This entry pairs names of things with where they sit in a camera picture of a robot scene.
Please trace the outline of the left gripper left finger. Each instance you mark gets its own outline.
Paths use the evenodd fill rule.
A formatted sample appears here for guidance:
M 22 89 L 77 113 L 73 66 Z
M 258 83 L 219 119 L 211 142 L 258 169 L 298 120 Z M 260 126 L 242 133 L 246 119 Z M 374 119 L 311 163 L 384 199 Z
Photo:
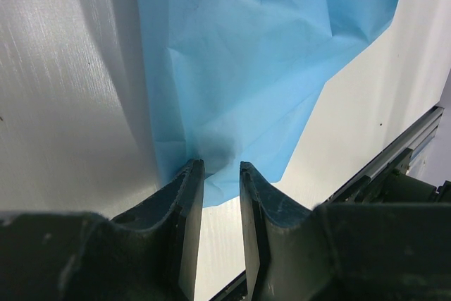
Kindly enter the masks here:
M 204 162 L 188 161 L 169 184 L 113 222 L 127 231 L 132 272 L 152 300 L 193 300 L 199 253 Z

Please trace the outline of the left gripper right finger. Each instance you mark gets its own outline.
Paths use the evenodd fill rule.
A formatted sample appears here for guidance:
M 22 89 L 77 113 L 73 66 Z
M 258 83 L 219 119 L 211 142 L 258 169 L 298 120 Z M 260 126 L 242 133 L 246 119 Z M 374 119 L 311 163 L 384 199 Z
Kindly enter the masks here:
M 240 164 L 240 207 L 249 300 L 315 300 L 317 236 L 311 212 Z

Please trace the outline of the blue wrapping paper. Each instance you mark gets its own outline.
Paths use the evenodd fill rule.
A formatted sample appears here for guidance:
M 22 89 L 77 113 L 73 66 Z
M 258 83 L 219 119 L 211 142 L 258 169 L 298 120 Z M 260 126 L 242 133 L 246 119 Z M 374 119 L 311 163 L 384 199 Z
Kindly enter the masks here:
M 398 0 L 137 0 L 156 162 L 205 165 L 204 206 L 239 167 L 278 182 L 325 83 L 391 24 Z

